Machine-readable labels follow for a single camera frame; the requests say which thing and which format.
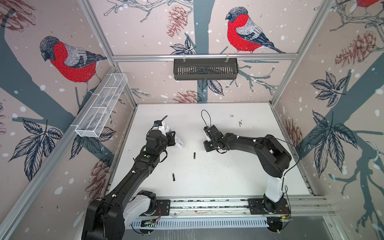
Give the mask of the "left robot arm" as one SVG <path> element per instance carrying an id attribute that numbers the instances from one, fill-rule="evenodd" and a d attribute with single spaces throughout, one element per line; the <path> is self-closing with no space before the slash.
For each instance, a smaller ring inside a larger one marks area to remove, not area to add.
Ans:
<path id="1" fill-rule="evenodd" d="M 83 232 L 83 240 L 120 240 L 126 226 L 141 214 L 152 214 L 156 210 L 156 194 L 149 191 L 135 191 L 141 183 L 162 162 L 160 156 L 166 148 L 176 145 L 174 131 L 163 132 L 152 128 L 146 136 L 134 164 L 121 182 L 100 200 L 92 200 L 88 205 Z"/>

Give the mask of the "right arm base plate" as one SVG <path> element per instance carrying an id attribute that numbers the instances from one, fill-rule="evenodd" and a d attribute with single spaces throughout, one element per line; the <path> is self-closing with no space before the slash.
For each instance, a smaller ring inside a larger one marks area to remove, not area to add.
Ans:
<path id="1" fill-rule="evenodd" d="M 277 203 L 269 199 L 248 199 L 247 208 L 251 215 L 290 215 L 291 209 L 285 198 L 281 198 Z"/>

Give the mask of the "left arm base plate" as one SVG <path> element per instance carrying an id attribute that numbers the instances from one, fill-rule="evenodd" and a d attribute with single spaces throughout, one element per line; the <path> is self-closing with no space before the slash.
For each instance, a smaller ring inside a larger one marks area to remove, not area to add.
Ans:
<path id="1" fill-rule="evenodd" d="M 170 215 L 171 201 L 170 200 L 156 200 L 155 208 L 149 209 L 147 212 L 142 213 L 140 217 L 163 217 Z"/>

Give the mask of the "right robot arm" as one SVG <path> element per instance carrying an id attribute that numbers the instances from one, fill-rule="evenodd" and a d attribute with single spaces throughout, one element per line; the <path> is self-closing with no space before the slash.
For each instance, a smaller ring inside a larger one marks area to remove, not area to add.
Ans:
<path id="1" fill-rule="evenodd" d="M 267 173 L 267 188 L 263 195 L 264 210 L 274 214 L 284 202 L 284 174 L 288 170 L 292 156 L 272 135 L 250 138 L 233 133 L 222 134 L 214 125 L 204 127 L 207 140 L 204 148 L 207 153 L 217 151 L 224 154 L 230 150 L 254 154 Z"/>

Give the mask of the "white remote control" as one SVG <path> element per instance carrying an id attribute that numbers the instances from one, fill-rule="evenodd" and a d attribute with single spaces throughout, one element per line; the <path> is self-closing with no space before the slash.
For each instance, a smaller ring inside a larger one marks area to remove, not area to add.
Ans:
<path id="1" fill-rule="evenodd" d="M 169 139 L 169 146 L 176 146 L 181 149 L 184 143 L 176 135 L 176 132 L 173 131 L 168 125 L 166 126 L 165 131 L 166 131 L 166 136 Z"/>

